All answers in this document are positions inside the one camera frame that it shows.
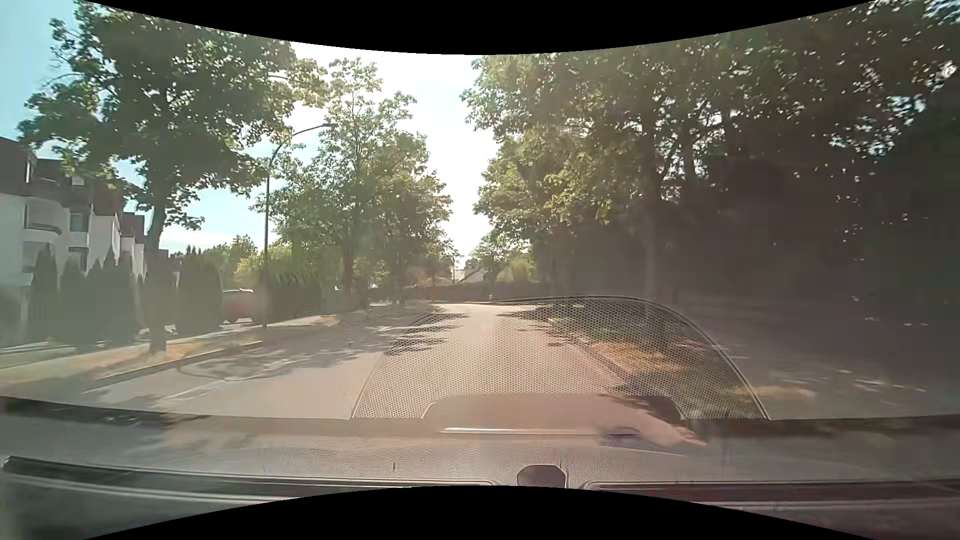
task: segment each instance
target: sky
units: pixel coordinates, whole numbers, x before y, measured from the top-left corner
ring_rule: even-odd
[[[72,19],[72,0],[0,0],[0,136],[17,138],[16,125],[32,112],[24,107],[27,98],[51,77],[60,72],[51,62],[50,46],[53,40],[49,21],[52,17]],[[476,77],[470,68],[472,57],[457,55],[424,55],[410,53],[344,49],[309,43],[295,45],[298,56],[316,59],[326,65],[338,58],[361,58],[375,62],[383,79],[383,91],[392,94],[403,91],[417,98],[411,107],[412,120],[401,123],[401,128],[421,132],[427,136],[430,151],[428,168],[446,182],[446,194],[453,200],[452,216],[444,224],[447,235],[457,250],[466,255],[480,237],[490,228],[484,216],[473,214],[481,172],[496,153],[496,144],[489,132],[475,132],[465,122],[468,109],[460,101],[460,93],[469,88]],[[321,110],[298,108],[288,119],[294,130],[323,123]],[[294,142],[305,143],[298,151],[302,159],[309,159],[316,149],[315,135],[306,133]],[[270,147],[257,148],[257,155],[272,151]],[[40,152],[42,157],[53,157]],[[131,166],[119,164],[121,174],[135,181]],[[282,183],[271,182],[271,189]],[[160,238],[160,247],[172,252],[182,251],[187,245],[202,248],[230,241],[236,234],[248,234],[257,245],[263,243],[263,214],[250,210],[256,195],[263,187],[245,199],[226,190],[208,189],[200,200],[191,204],[187,212],[202,216],[204,224],[199,231],[180,227],[167,228]]]

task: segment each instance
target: street lamp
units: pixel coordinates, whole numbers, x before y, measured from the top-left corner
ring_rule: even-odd
[[[264,194],[264,198],[263,198],[263,271],[262,271],[262,273],[261,273],[261,280],[260,280],[260,281],[261,281],[260,285],[263,287],[263,295],[262,295],[262,297],[261,297],[261,298],[263,299],[263,301],[260,303],[260,304],[261,304],[261,309],[260,309],[260,316],[261,316],[260,325],[261,325],[262,328],[267,328],[267,266],[268,266],[268,264],[270,264],[270,255],[269,255],[269,249],[270,249],[270,175],[271,175],[271,173],[274,172],[274,160],[276,159],[276,155],[279,154],[280,150],[281,150],[284,146],[290,144],[290,141],[293,140],[293,138],[294,138],[295,136],[300,135],[300,134],[302,134],[302,133],[306,133],[306,132],[312,132],[313,130],[319,130],[320,128],[336,128],[336,127],[337,127],[336,124],[332,124],[332,123],[327,122],[327,123],[323,123],[323,124],[321,124],[321,125],[319,125],[319,126],[314,126],[314,127],[312,127],[312,128],[307,128],[307,129],[305,129],[305,130],[300,130],[300,131],[298,131],[298,132],[294,132],[292,135],[290,135],[289,137],[287,137],[287,140],[279,143],[279,144],[276,146],[276,149],[274,150],[274,153],[270,156],[270,160],[267,161],[267,188],[266,188],[266,193]]]

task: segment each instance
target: parked car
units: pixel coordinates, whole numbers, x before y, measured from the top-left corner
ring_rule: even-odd
[[[224,318],[229,323],[238,319],[252,319],[257,322],[256,300],[250,289],[230,289],[224,291]]]

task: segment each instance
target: curb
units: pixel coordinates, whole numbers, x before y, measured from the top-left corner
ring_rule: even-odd
[[[609,358],[607,356],[601,355],[599,352],[597,352],[596,349],[594,349],[591,346],[588,340],[584,339],[583,337],[580,337],[579,335],[571,331],[564,329],[560,324],[558,324],[558,321],[553,317],[547,317],[546,320],[548,323],[550,323],[550,326],[552,326],[557,331],[561,332],[564,336],[566,336],[567,339],[572,339],[574,342],[576,342],[577,345],[580,346],[581,350],[583,350],[588,355],[592,356],[593,359],[607,366],[608,369],[616,373],[620,378],[622,378],[623,380],[627,380],[630,377],[629,371],[627,371],[623,366],[621,366],[616,360]]]
[[[90,388],[91,389],[101,388],[104,386],[109,386],[111,384],[116,384],[117,382],[123,382],[124,380],[137,379],[139,377],[151,375],[154,373],[159,373],[161,371],[166,371],[168,369],[178,368],[189,363],[207,360],[222,354],[239,353],[241,351],[246,351],[247,349],[254,349],[256,347],[260,347],[261,345],[263,345],[263,340],[259,339],[257,341],[252,341],[250,343],[244,343],[243,345],[224,347],[223,349],[215,349],[213,351],[207,351],[205,353],[198,353],[196,355],[184,356],[183,358],[170,360],[168,362],[160,362],[159,364],[138,367],[128,371],[114,373],[112,375],[107,375],[106,377],[100,377],[91,385]]]

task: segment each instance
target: house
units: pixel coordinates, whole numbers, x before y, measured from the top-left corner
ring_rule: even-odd
[[[484,271],[482,268],[464,268],[456,270],[462,276],[456,283],[480,283],[483,281]]]
[[[36,257],[47,245],[61,272],[69,258],[86,271],[112,249],[130,253],[133,273],[143,275],[144,216],[124,205],[119,190],[67,176],[59,160],[0,137],[0,291],[25,317]]]

